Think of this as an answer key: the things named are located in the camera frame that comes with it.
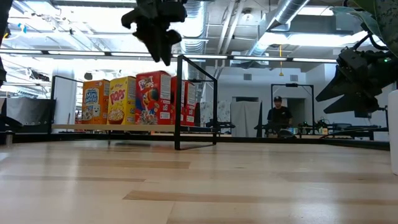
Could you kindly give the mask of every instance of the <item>black cap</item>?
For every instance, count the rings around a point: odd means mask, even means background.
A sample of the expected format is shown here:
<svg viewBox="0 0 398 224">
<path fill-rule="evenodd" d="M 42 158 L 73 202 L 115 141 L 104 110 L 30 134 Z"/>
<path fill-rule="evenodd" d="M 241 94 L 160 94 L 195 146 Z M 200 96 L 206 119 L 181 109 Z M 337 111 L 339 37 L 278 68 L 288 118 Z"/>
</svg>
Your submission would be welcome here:
<svg viewBox="0 0 398 224">
<path fill-rule="evenodd" d="M 275 96 L 275 97 L 274 97 L 274 102 L 282 102 L 282 97 L 280 97 L 280 96 Z"/>
</svg>

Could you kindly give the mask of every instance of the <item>cereal box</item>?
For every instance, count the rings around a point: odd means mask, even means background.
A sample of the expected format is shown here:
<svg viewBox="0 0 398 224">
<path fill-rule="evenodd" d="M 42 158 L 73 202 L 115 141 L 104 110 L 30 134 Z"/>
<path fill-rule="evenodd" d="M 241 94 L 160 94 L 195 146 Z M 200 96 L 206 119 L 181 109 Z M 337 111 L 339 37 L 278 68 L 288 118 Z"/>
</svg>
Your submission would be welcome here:
<svg viewBox="0 0 398 224">
<path fill-rule="evenodd" d="M 185 123 L 186 126 L 195 125 L 196 86 L 192 82 L 185 82 Z"/>
<path fill-rule="evenodd" d="M 81 123 L 106 124 L 108 116 L 109 81 L 98 80 L 83 83 Z"/>
<path fill-rule="evenodd" d="M 184 99 L 185 99 L 185 81 L 182 81 L 181 85 L 181 125 L 184 124 Z M 172 109 L 170 111 L 172 115 L 172 124 L 175 124 L 175 104 L 177 103 L 177 77 L 172 78 Z"/>
<path fill-rule="evenodd" d="M 134 124 L 136 78 L 115 78 L 110 89 L 108 124 Z"/>
<path fill-rule="evenodd" d="M 170 124 L 171 76 L 158 71 L 136 77 L 137 124 Z"/>
</svg>

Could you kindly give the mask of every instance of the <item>red cereal box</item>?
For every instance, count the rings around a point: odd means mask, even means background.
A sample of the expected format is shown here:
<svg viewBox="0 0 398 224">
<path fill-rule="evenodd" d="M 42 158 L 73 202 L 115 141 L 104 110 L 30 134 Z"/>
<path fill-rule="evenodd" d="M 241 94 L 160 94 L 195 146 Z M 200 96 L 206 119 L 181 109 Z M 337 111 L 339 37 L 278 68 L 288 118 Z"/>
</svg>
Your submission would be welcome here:
<svg viewBox="0 0 398 224">
<path fill-rule="evenodd" d="M 185 81 L 182 81 L 181 84 L 181 125 L 184 125 L 184 115 L 185 115 L 185 107 L 184 107 L 184 99 L 185 99 Z M 172 78 L 172 124 L 175 124 L 175 104 L 177 103 L 177 77 Z"/>
<path fill-rule="evenodd" d="M 170 124 L 171 76 L 157 71 L 136 76 L 136 124 Z"/>
<path fill-rule="evenodd" d="M 185 124 L 195 125 L 196 86 L 192 82 L 185 82 Z"/>
</svg>

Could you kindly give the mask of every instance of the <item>wooden floor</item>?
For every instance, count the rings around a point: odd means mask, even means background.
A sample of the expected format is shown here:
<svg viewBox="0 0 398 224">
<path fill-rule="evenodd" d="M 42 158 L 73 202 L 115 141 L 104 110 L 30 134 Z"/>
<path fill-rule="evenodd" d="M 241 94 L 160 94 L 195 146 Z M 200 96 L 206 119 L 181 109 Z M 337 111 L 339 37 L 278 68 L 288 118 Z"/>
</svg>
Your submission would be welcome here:
<svg viewBox="0 0 398 224">
<path fill-rule="evenodd" d="M 389 152 L 50 142 L 0 148 L 1 224 L 398 223 Z"/>
</svg>

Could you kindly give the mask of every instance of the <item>yellow cereal box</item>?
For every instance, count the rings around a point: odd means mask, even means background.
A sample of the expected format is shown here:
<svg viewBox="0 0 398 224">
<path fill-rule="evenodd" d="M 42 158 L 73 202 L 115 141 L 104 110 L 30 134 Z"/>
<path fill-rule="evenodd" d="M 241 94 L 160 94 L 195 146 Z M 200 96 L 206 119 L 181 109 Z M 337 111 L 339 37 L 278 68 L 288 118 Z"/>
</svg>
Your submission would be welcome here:
<svg viewBox="0 0 398 224">
<path fill-rule="evenodd" d="M 136 78 L 115 78 L 110 89 L 108 124 L 134 124 Z"/>
<path fill-rule="evenodd" d="M 98 80 L 83 83 L 81 123 L 106 124 L 108 116 L 109 81 Z"/>
</svg>

